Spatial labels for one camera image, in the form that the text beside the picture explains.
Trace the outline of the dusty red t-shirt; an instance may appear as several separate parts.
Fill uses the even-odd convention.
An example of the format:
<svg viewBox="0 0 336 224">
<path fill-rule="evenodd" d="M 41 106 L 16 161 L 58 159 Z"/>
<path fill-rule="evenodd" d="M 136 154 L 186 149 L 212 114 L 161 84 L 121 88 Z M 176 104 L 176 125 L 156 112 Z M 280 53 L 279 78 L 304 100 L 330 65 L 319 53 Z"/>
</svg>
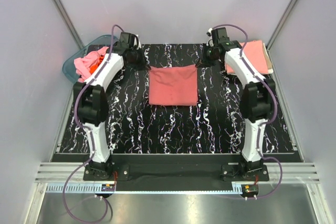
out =
<svg viewBox="0 0 336 224">
<path fill-rule="evenodd" d="M 155 68 L 149 70 L 149 104 L 195 106 L 198 101 L 197 68 Z"/>
</svg>

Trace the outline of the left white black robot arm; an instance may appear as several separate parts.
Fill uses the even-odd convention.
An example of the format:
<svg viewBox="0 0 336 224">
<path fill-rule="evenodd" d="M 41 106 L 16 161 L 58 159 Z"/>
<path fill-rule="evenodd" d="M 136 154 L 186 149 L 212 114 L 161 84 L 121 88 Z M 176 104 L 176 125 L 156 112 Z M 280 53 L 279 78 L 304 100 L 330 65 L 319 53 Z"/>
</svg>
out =
<svg viewBox="0 0 336 224">
<path fill-rule="evenodd" d="M 123 31 L 118 41 L 111 42 L 109 53 L 104 55 L 93 74 L 73 86 L 75 121 L 85 131 L 90 149 L 89 160 L 85 162 L 85 180 L 107 180 L 115 175 L 106 140 L 105 124 L 109 112 L 106 90 L 126 65 L 136 70 L 151 69 L 139 36 Z"/>
</svg>

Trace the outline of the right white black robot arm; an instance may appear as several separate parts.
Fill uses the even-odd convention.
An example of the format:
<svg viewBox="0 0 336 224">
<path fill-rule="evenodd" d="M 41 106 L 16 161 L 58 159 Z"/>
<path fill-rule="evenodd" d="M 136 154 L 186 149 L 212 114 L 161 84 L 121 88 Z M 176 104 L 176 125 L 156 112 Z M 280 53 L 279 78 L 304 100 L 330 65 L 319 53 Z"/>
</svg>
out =
<svg viewBox="0 0 336 224">
<path fill-rule="evenodd" d="M 264 132 L 266 125 L 275 120 L 278 110 L 276 85 L 274 81 L 266 80 L 248 60 L 244 53 L 247 44 L 229 38 L 227 27 L 227 24 L 223 24 L 208 30 L 209 40 L 203 45 L 203 53 L 196 67 L 212 67 L 220 60 L 234 70 L 244 88 L 239 104 L 245 120 L 244 146 L 238 164 L 223 169 L 223 178 L 252 181 L 263 173 Z"/>
</svg>

